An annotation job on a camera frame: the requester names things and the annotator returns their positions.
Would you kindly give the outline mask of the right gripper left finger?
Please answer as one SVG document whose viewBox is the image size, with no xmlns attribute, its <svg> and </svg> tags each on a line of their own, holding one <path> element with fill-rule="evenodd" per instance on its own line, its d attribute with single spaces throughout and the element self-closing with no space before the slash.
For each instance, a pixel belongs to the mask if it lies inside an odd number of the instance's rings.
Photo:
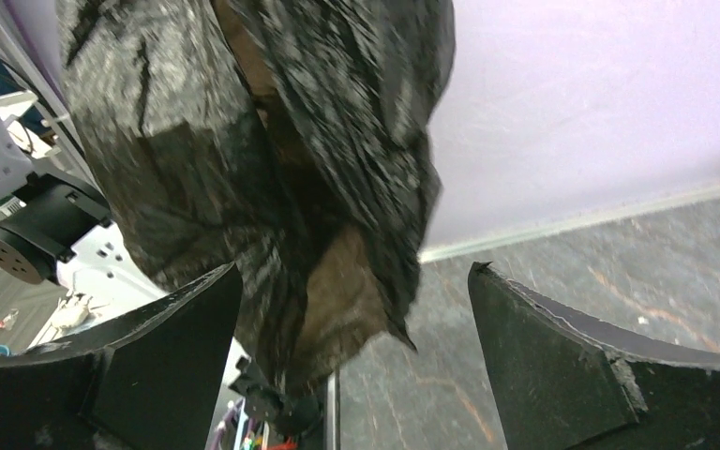
<svg viewBox="0 0 720 450">
<path fill-rule="evenodd" d="M 203 449 L 242 279 L 223 265 L 77 334 L 0 356 L 1 449 Z"/>
</svg>

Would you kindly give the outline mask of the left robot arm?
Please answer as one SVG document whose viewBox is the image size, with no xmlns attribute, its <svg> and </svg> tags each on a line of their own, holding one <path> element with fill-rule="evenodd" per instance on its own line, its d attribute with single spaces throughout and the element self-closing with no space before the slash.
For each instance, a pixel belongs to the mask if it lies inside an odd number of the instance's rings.
<svg viewBox="0 0 720 450">
<path fill-rule="evenodd" d="M 18 122 L 10 108 L 29 108 L 35 91 L 0 97 L 0 268 L 128 308 L 164 296 L 129 258 L 102 195 L 9 135 Z"/>
</svg>

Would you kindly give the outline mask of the black trash bag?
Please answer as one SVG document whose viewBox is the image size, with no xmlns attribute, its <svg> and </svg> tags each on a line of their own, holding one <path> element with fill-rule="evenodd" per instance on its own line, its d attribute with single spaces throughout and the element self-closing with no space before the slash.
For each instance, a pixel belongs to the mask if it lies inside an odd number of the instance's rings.
<svg viewBox="0 0 720 450">
<path fill-rule="evenodd" d="M 440 180 L 428 122 L 449 1 L 59 1 L 62 84 L 139 269 L 172 292 L 224 263 L 235 337 L 313 392 L 406 319 Z"/>
</svg>

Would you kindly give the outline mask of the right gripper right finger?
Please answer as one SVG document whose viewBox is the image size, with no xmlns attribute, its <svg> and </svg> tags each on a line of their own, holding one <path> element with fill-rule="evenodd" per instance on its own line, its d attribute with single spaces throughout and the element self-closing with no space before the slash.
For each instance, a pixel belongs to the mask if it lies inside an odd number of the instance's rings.
<svg viewBox="0 0 720 450">
<path fill-rule="evenodd" d="M 645 337 L 475 263 L 469 296 L 511 449 L 720 449 L 720 353 Z"/>
</svg>

